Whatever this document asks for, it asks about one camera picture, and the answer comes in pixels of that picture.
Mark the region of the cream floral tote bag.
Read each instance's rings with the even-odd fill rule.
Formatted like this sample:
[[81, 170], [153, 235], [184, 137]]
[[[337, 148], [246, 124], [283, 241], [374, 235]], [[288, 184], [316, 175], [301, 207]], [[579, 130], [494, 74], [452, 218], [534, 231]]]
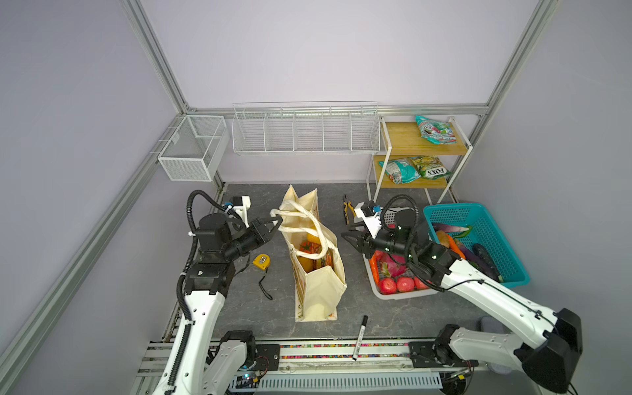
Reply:
[[337, 306], [347, 290], [337, 237], [319, 218], [318, 191], [299, 196], [289, 186], [280, 207], [279, 231], [289, 250], [296, 284], [296, 322], [337, 320]]

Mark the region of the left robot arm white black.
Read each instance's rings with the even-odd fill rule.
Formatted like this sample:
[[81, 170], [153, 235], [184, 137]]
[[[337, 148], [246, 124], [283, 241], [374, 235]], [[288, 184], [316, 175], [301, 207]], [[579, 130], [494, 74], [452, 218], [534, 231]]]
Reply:
[[245, 220], [197, 189], [186, 203], [192, 245], [176, 283], [181, 323], [156, 394], [224, 394], [237, 372], [257, 364], [253, 332], [233, 330], [209, 353], [212, 334], [230, 285], [235, 261], [271, 241], [283, 220]]

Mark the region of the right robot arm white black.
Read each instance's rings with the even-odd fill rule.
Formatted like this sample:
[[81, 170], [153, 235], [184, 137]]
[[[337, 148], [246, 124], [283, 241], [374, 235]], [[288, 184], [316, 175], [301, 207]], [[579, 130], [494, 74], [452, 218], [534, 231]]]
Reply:
[[370, 258], [376, 251], [404, 258], [416, 278], [437, 292], [452, 292], [509, 329], [477, 332], [449, 324], [434, 340], [441, 365], [477, 360], [503, 365], [528, 376], [552, 393], [576, 392], [572, 378], [583, 353], [581, 319], [569, 309], [554, 311], [500, 285], [444, 245], [420, 238], [418, 210], [398, 212], [393, 228], [377, 225], [342, 233], [356, 251]]

